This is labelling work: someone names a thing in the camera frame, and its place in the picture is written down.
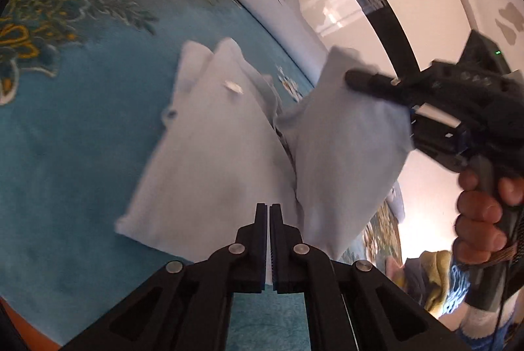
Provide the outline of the right hand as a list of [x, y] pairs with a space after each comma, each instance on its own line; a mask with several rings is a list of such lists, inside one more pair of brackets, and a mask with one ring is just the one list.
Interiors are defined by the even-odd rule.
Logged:
[[462, 192], [458, 197], [458, 218], [452, 252], [457, 262], [480, 265], [494, 252], [504, 249], [507, 234], [496, 225], [503, 215], [503, 207], [492, 196], [478, 189], [479, 178], [470, 168], [458, 176]]

